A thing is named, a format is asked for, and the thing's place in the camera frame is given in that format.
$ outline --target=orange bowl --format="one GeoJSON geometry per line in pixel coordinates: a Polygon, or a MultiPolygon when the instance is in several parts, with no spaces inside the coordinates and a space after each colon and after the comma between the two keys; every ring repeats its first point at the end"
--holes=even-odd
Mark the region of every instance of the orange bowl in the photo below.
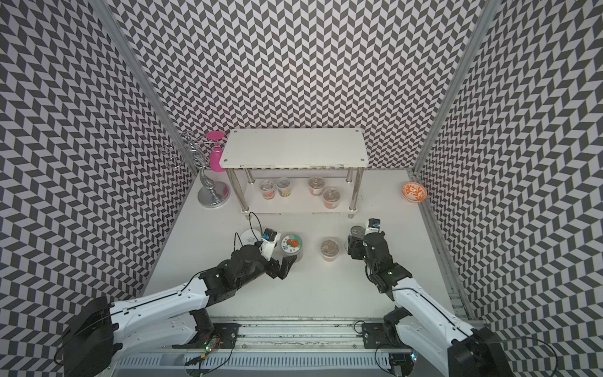
{"type": "Polygon", "coordinates": [[[406,182],[402,185],[402,196],[411,203],[418,203],[425,200],[427,190],[417,182],[406,182]]]}

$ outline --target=round lid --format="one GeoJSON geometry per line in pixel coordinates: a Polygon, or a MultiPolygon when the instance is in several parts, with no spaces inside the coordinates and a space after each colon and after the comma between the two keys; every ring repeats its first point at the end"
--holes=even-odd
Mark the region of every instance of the round lid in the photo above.
{"type": "Polygon", "coordinates": [[[335,256],[339,252],[339,245],[332,239],[328,239],[320,246],[320,251],[324,256],[335,256]]]}
{"type": "Polygon", "coordinates": [[[311,188],[321,188],[324,186],[324,179],[322,177],[312,177],[308,181],[308,185],[311,188]]]}
{"type": "Polygon", "coordinates": [[[224,135],[226,134],[222,131],[210,131],[205,134],[205,137],[213,141],[219,141],[222,140],[224,135]]]}
{"type": "Polygon", "coordinates": [[[363,238],[364,237],[364,227],[361,227],[360,225],[353,226],[350,229],[350,234],[356,238],[363,238]]]}
{"type": "Polygon", "coordinates": [[[285,236],[280,247],[287,254],[297,253],[302,248],[302,239],[296,234],[285,236]]]}
{"type": "Polygon", "coordinates": [[[274,189],[274,182],[272,182],[271,180],[265,180],[260,185],[260,190],[262,191],[270,191],[272,189],[274,189]]]}
{"type": "Polygon", "coordinates": [[[341,194],[339,193],[339,191],[337,189],[330,188],[330,189],[324,190],[323,198],[326,201],[338,201],[339,198],[341,198],[341,194]]]}
{"type": "Polygon", "coordinates": [[[280,178],[276,181],[276,186],[278,188],[287,188],[291,185],[291,180],[289,178],[280,178]]]}

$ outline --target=metal shelf leg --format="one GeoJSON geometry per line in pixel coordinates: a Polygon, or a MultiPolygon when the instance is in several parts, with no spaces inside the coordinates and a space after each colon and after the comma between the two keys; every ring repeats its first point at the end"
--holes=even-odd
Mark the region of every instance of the metal shelf leg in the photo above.
{"type": "MultiPolygon", "coordinates": [[[[354,182],[354,191],[352,192],[352,202],[350,203],[350,211],[356,211],[358,209],[356,207],[356,203],[358,202],[358,194],[360,193],[360,183],[362,182],[363,173],[364,168],[358,168],[358,170],[356,170],[356,181],[354,182]]],[[[348,215],[348,217],[353,218],[354,214],[350,214],[348,215]]]]}
{"type": "Polygon", "coordinates": [[[251,169],[243,169],[245,171],[245,174],[247,174],[247,182],[249,182],[250,185],[254,184],[256,182],[256,179],[251,175],[251,169]]]}
{"type": "Polygon", "coordinates": [[[348,168],[347,169],[346,182],[347,183],[351,183],[353,176],[354,176],[354,168],[348,168]]]}
{"type": "Polygon", "coordinates": [[[249,206],[247,205],[247,202],[245,201],[245,195],[243,195],[243,190],[241,189],[239,180],[236,177],[235,170],[234,169],[226,169],[226,175],[228,176],[230,184],[232,185],[232,190],[236,194],[236,198],[239,200],[239,203],[241,204],[241,210],[243,211],[243,213],[249,212],[249,206]]]}

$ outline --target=black and white patterned wall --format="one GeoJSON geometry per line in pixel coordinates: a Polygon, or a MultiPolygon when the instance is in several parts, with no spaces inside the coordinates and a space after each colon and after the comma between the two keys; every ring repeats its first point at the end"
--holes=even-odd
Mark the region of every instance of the black and white patterned wall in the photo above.
{"type": "Polygon", "coordinates": [[[362,127],[410,167],[484,0],[108,0],[174,123],[362,127]]]}
{"type": "Polygon", "coordinates": [[[83,0],[2,0],[0,30],[0,375],[42,376],[81,304],[139,294],[191,175],[83,0]]]}
{"type": "Polygon", "coordinates": [[[561,376],[603,376],[602,13],[504,2],[421,174],[478,314],[561,376]]]}

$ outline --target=white shelf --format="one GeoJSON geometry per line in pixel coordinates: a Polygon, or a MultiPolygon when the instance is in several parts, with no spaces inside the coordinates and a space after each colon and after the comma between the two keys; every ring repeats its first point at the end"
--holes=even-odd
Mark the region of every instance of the white shelf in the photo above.
{"type": "Polygon", "coordinates": [[[365,168],[368,154],[359,128],[232,130],[220,165],[225,169],[365,168]]]}
{"type": "Polygon", "coordinates": [[[274,178],[256,178],[255,183],[248,183],[245,189],[245,200],[247,201],[247,205],[249,205],[249,210],[256,214],[353,213],[350,211],[350,202],[352,201],[354,184],[347,183],[345,178],[324,178],[325,188],[334,187],[341,194],[339,205],[335,209],[329,209],[324,206],[322,195],[313,196],[310,194],[308,177],[290,178],[291,195],[288,197],[280,196],[275,190],[274,198],[266,200],[259,188],[262,181],[266,179],[270,179],[275,183],[277,181],[274,178]]]}

